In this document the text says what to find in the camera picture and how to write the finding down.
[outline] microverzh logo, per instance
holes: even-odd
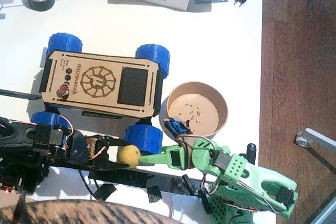
[[[77,64],[77,69],[76,69],[76,75],[75,75],[75,82],[74,82],[74,85],[73,85],[73,89],[72,89],[72,93],[73,94],[76,94],[78,93],[77,91],[77,87],[78,87],[78,82],[79,82],[79,77],[80,77],[80,72],[81,72],[81,64]]]

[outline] round cardboard bowl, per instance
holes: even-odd
[[[201,82],[177,86],[169,95],[166,106],[170,118],[190,120],[194,135],[212,138],[227,121],[228,109],[224,98],[216,89]]]

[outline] blue tire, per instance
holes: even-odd
[[[57,33],[49,38],[47,56],[54,50],[82,52],[82,41],[72,34]]]
[[[167,78],[169,74],[170,54],[165,47],[156,44],[142,45],[137,49],[135,57],[158,63],[163,72],[163,78]]]
[[[162,147],[162,131],[146,124],[135,124],[126,129],[125,140],[139,148],[141,154],[158,154]]]

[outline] white desk surface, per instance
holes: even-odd
[[[262,0],[248,0],[241,8],[234,6],[233,0],[212,4],[208,13],[179,12],[141,2],[108,2],[111,0],[56,1],[54,7],[41,13],[26,7],[4,8],[1,12],[6,18],[0,20],[0,89],[38,94],[41,58],[54,33],[74,34],[82,40],[83,52],[103,55],[133,57],[140,45],[155,43],[171,54],[162,102],[183,82],[205,82],[216,88],[228,104],[227,123],[214,137],[217,144],[229,146],[232,153],[245,152],[248,143],[258,146]],[[1,117],[21,121],[29,121],[33,113],[44,110],[41,100],[0,96],[0,103]],[[129,119],[87,118],[74,110],[64,109],[61,113],[85,134],[123,137],[125,128],[134,123]],[[152,122],[161,128],[159,116]],[[164,134],[162,144],[175,142]],[[202,178],[196,169],[173,170],[164,164],[137,169]]]

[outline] small yellow fruit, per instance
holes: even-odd
[[[140,151],[135,145],[121,147],[117,153],[119,163],[135,167],[139,164]]]

